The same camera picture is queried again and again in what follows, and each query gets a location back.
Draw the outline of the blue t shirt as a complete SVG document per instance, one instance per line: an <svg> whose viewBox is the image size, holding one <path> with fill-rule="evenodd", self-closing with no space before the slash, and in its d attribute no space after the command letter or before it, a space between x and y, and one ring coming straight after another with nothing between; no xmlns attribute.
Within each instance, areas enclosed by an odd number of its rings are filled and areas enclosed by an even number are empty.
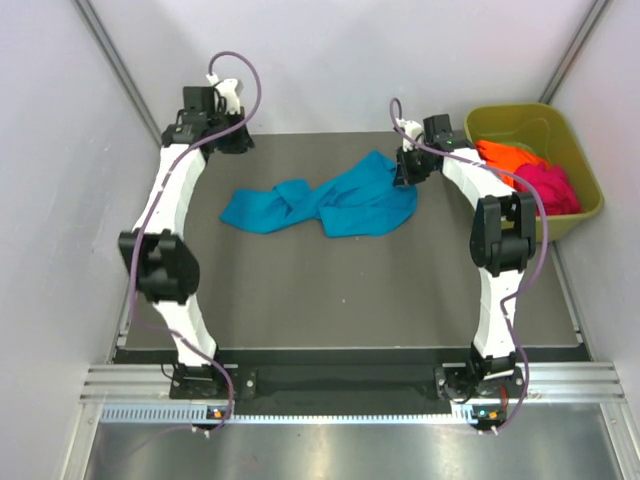
<svg viewBox="0 0 640 480"><path fill-rule="evenodd" d="M254 234L317 220L328 238L383 236L407 221L418 204L417 188L395 186L395 173L395 162L372 151L316 188L293 179L269 191L238 189L220 220Z"/></svg>

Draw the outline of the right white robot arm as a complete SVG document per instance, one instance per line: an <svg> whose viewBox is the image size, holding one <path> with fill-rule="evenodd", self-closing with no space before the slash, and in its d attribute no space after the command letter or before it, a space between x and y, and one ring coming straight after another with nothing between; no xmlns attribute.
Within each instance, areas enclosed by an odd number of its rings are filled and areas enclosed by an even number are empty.
<svg viewBox="0 0 640 480"><path fill-rule="evenodd" d="M474 210L470 256L480 276L480 316L462 373L447 374L441 392L449 397L487 396L520 378L513 339L515 296L536 250L536 200L507 185L482 160L447 115L423 122L395 118L403 143L396 151L394 185L409 187L439 172Z"/></svg>

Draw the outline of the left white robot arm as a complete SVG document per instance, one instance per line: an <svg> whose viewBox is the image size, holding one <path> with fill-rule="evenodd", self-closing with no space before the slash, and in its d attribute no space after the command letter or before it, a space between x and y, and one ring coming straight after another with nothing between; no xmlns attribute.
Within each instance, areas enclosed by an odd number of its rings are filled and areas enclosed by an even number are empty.
<svg viewBox="0 0 640 480"><path fill-rule="evenodd" d="M196 292L200 266L184 240L186 216L209 157L253 148L236 79L187 86L183 107L161 135L160 164L143 212L118 237L134 297L161 316L177 350L172 360L173 399L220 399L228 392L225 370L213 362L217 343L208 332Z"/></svg>

